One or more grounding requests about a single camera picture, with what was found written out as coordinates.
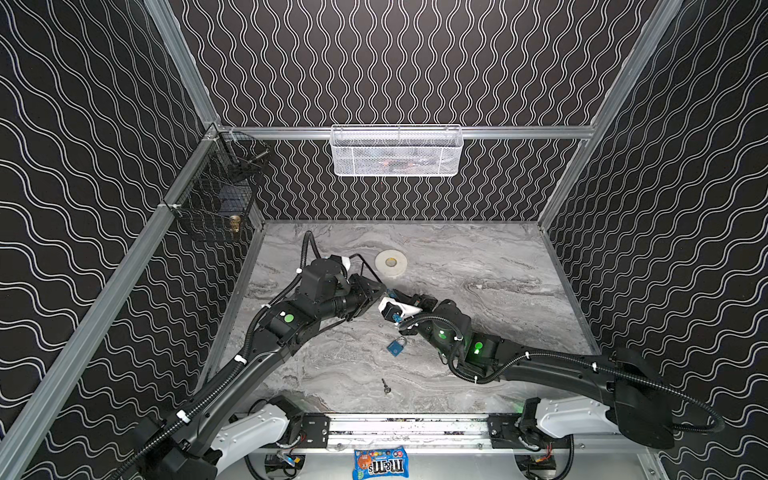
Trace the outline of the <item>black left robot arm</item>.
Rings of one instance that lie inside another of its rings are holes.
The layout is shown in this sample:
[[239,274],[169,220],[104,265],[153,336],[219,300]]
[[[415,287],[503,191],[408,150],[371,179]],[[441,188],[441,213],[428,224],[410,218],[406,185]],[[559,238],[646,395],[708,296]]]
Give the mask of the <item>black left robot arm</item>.
[[133,431],[134,452],[112,473],[128,479],[214,479],[263,446],[290,449],[302,440],[300,411],[268,402],[237,421],[237,406],[303,345],[380,302],[387,287],[377,275],[351,270],[347,257],[319,254],[312,232],[302,240],[291,283],[257,312],[240,350],[192,397],[158,420]]

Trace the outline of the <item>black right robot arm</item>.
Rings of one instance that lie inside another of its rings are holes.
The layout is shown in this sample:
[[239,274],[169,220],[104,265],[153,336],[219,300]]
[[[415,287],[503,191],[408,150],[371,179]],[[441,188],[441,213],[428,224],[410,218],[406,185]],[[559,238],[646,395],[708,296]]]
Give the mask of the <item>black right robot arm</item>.
[[632,351],[576,355],[521,345],[474,330],[470,317],[450,300],[386,297],[378,309],[402,335],[427,340],[451,373],[472,385],[527,382],[568,393],[564,400],[535,397],[525,402],[514,425],[523,444],[618,433],[665,450],[674,446],[677,432],[712,434],[725,427],[711,405],[667,385]]

